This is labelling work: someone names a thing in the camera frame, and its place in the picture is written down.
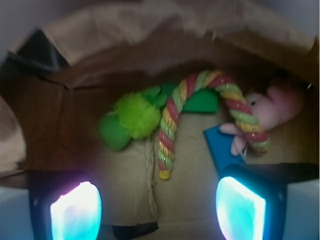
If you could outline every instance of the pink stuffed animal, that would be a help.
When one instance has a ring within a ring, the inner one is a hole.
[[[251,92],[245,98],[253,115],[258,117],[259,124],[265,131],[294,118],[304,106],[302,91],[287,83],[269,86],[266,95]],[[244,157],[243,150],[246,149],[248,142],[242,137],[242,132],[237,126],[234,123],[224,123],[219,129],[222,133],[235,135],[231,154],[234,156],[241,154]]]

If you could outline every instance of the toy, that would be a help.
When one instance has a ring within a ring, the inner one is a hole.
[[[173,83],[163,83],[162,84],[162,93],[172,95],[174,89],[178,84]],[[219,94],[212,89],[200,89],[192,98],[190,98],[184,105],[182,112],[188,113],[208,113],[213,114],[218,111],[218,97]]]
[[[99,121],[99,133],[112,150],[123,149],[131,138],[143,139],[157,128],[167,95],[160,86],[124,95]]]
[[[293,85],[274,84],[268,87],[266,95],[251,92],[246,96],[247,108],[243,111],[252,113],[259,119],[260,126],[266,131],[285,123],[295,117],[304,106],[304,96],[301,91]],[[235,135],[231,145],[231,154],[242,155],[248,141],[257,138],[253,134],[243,134],[235,124],[225,123],[220,127],[225,134]]]
[[[220,71],[202,71],[192,74],[180,82],[166,103],[160,121],[158,135],[158,166],[159,177],[168,180],[174,160],[174,139],[179,114],[186,100],[200,89],[216,90],[225,99],[229,113],[235,118],[236,126],[244,135],[252,136],[249,144],[258,154],[264,154],[269,147],[269,137],[259,125],[259,119],[252,115],[242,91],[235,81]]]

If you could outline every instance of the led light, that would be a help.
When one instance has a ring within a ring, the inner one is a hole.
[[[226,239],[262,240],[266,200],[231,176],[216,190],[216,213]]]
[[[53,240],[94,240],[102,215],[101,197],[96,186],[82,182],[51,204]]]

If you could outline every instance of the twisted rope toy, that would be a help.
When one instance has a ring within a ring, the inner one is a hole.
[[[230,115],[235,119],[236,126],[243,132],[243,137],[258,155],[263,155],[268,151],[269,137],[259,125],[259,119],[253,116],[236,82],[220,71],[205,70],[182,80],[173,90],[162,112],[158,135],[158,165],[159,177],[163,180],[170,178],[173,168],[174,140],[179,114],[187,99],[204,88],[214,89],[220,94]]]

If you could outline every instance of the yellow stripe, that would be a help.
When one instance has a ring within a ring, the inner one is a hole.
[[[201,88],[206,88],[217,76],[222,75],[222,71],[211,71],[204,79]]]
[[[244,98],[244,96],[241,93],[236,92],[236,91],[221,91],[220,96],[224,99],[235,100],[235,101],[239,101],[243,104],[247,104],[247,101]]]
[[[170,151],[161,141],[158,141],[158,147],[166,158],[170,159],[171,161],[174,160],[173,152]]]
[[[260,125],[252,125],[243,121],[235,120],[235,124],[244,133],[263,133],[264,130]]]
[[[253,150],[256,152],[257,155],[259,156],[263,156],[268,150],[268,147],[264,147],[264,148],[253,148]]]
[[[175,121],[172,119],[167,107],[165,107],[163,109],[162,115],[163,115],[164,122],[169,126],[169,128],[173,132],[175,132],[177,130],[177,125],[176,125]]]
[[[159,178],[162,180],[170,179],[170,170],[159,170]]]
[[[186,104],[187,96],[188,96],[188,88],[187,88],[187,80],[182,80],[179,84],[180,91],[180,99],[182,101],[182,105]]]

